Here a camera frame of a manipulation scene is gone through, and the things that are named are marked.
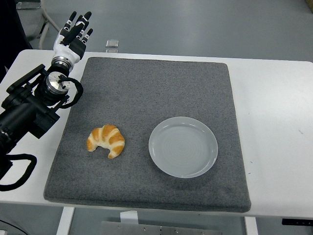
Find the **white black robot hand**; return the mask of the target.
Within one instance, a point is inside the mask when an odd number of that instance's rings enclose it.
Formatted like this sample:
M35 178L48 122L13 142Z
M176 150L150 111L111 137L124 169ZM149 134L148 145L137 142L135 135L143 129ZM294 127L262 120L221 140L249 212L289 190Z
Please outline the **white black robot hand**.
M84 56L87 41L93 32L88 29L89 19L92 13L88 11L84 15L76 16L77 12L72 12L71 16L61 28L54 42L54 56L52 64L64 63L69 68L73 68Z

